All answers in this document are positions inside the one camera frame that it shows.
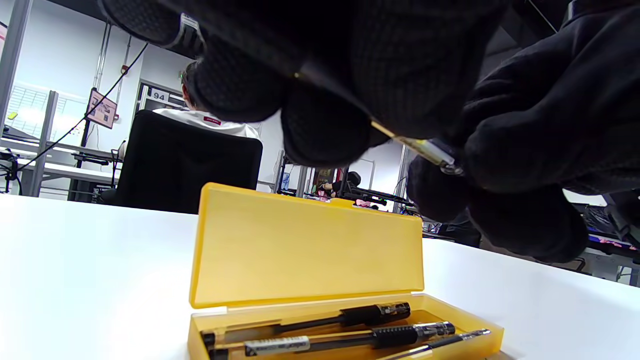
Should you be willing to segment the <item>person's left hand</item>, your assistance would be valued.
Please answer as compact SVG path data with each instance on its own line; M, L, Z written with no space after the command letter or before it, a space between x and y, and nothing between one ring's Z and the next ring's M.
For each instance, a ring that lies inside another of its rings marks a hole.
M508 0L101 0L106 18L158 47L198 23L187 86L222 121L279 113L285 152L341 167L395 136L460 120Z

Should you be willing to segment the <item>person's right hand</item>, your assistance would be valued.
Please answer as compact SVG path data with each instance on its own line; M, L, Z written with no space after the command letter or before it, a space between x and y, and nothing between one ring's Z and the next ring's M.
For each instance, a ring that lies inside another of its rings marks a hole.
M564 190L639 187L637 0L574 0L555 34L524 48L475 87L445 137L462 175L417 156L407 195L424 217L461 216L496 248L546 264L577 258L588 230Z

